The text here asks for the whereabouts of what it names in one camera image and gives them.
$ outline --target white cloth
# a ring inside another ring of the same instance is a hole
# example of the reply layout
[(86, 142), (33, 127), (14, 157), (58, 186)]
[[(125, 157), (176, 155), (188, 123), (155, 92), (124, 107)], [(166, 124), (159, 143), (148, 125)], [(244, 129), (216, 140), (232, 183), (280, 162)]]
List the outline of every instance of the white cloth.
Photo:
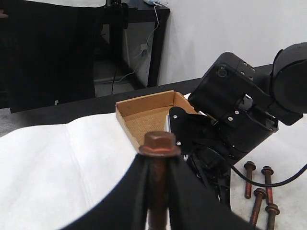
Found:
[(106, 4), (106, 0), (25, 0), (35, 1), (41, 3), (54, 4), (59, 6), (72, 6), (72, 7), (101, 7)]
[[(275, 171), (273, 182), (292, 176), (307, 161), (306, 127), (306, 117), (293, 126), (280, 124), (280, 131), (236, 167), (244, 172), (244, 163), (254, 161), (254, 180), (258, 182), (264, 182), (261, 169), (265, 165)], [(53, 230), (66, 226), (114, 188), (136, 154), (115, 114), (83, 117), (66, 125), (22, 128), (1, 137), (0, 146), (1, 230)], [(244, 198), (244, 184), (232, 173), (232, 210), (248, 220), (254, 197)], [(306, 191), (306, 173), (273, 189), (274, 202), (281, 210), (275, 230), (306, 229)], [(265, 206), (263, 202), (260, 229), (266, 225)]]

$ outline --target open cardboard box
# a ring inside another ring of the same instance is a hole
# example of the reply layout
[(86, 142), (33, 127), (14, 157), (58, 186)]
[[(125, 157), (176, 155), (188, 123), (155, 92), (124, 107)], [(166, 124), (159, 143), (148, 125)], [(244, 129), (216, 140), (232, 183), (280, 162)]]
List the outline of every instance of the open cardboard box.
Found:
[(117, 102), (116, 118), (138, 151), (146, 133), (164, 131), (166, 116), (174, 106), (196, 114), (182, 94), (166, 91)]

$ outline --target black fabric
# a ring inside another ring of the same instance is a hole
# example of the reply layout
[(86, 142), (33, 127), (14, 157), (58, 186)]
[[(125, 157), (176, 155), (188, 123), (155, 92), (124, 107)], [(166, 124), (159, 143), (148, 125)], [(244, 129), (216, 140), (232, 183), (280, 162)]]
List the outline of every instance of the black fabric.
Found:
[[(103, 8), (3, 0), (17, 45), (7, 47), (4, 82), (12, 112), (95, 96), (95, 40)], [(2, 40), (4, 46), (8, 40)]]
[(213, 197), (181, 159), (170, 161), (169, 213), (174, 230), (255, 230)]
[(148, 166), (148, 159), (138, 154), (112, 192), (63, 230), (144, 230)]

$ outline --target bolt shaft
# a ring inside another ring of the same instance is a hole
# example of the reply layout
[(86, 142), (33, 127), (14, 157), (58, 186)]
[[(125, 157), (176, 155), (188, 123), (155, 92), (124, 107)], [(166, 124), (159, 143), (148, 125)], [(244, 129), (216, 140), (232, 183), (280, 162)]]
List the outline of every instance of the bolt shaft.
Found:
[(253, 226), (256, 226), (256, 224), (257, 224), (257, 220), (258, 220), (258, 216), (259, 216), (262, 200), (263, 200), (262, 195), (257, 195), (256, 196), (256, 200), (255, 200), (255, 204), (254, 204), (254, 207), (253, 207), (253, 211), (251, 213), (250, 220), (249, 220), (249, 223), (251, 225), (253, 225)]
[[(265, 184), (272, 184), (271, 173), (265, 172)], [(271, 187), (266, 188), (267, 191), (267, 204), (273, 204), (273, 191)]]
[(165, 230), (167, 224), (167, 159), (152, 158), (149, 168), (149, 230)]
[[(253, 177), (253, 170), (251, 167), (247, 167), (247, 172), (246, 172), (246, 177), (248, 179), (252, 179)], [(244, 194), (246, 199), (250, 199), (251, 198), (251, 183), (249, 182), (245, 182), (245, 194)]]
[(268, 216), (267, 230), (274, 230), (275, 217), (276, 217), (276, 213), (274, 211), (270, 211), (269, 216)]

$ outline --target bolt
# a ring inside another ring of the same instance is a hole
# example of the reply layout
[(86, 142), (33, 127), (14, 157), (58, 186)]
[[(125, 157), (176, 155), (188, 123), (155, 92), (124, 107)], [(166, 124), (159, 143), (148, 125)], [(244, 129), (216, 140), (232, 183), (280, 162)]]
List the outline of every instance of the bolt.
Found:
[[(244, 168), (246, 169), (246, 177), (248, 179), (253, 179), (253, 171), (256, 169), (255, 163), (252, 161), (248, 161), (245, 163)], [(251, 198), (251, 183), (245, 182), (245, 194), (244, 194), (246, 199)]]
[(257, 188), (254, 191), (254, 195), (256, 196), (256, 199), (255, 199), (253, 211), (252, 211), (251, 216), (250, 216), (249, 223), (253, 226), (256, 226), (257, 220), (258, 220), (258, 215), (259, 215), (260, 208), (261, 208), (261, 203), (262, 203), (262, 200), (265, 199), (266, 193), (265, 193), (264, 189)]
[(149, 166), (149, 229), (165, 230), (167, 224), (167, 163), (168, 159), (180, 155), (173, 133), (156, 131), (145, 134), (141, 155), (150, 158)]
[(275, 226), (275, 217), (279, 215), (280, 211), (278, 209), (278, 206), (276, 204), (269, 204), (266, 206), (265, 210), (268, 212), (268, 224), (267, 224), (267, 230), (274, 230)]
[[(272, 184), (271, 180), (271, 175), (274, 174), (274, 171), (271, 167), (269, 166), (264, 166), (263, 169), (261, 170), (262, 174), (265, 177), (265, 184)], [(267, 204), (273, 204), (273, 191), (272, 188), (267, 187)]]

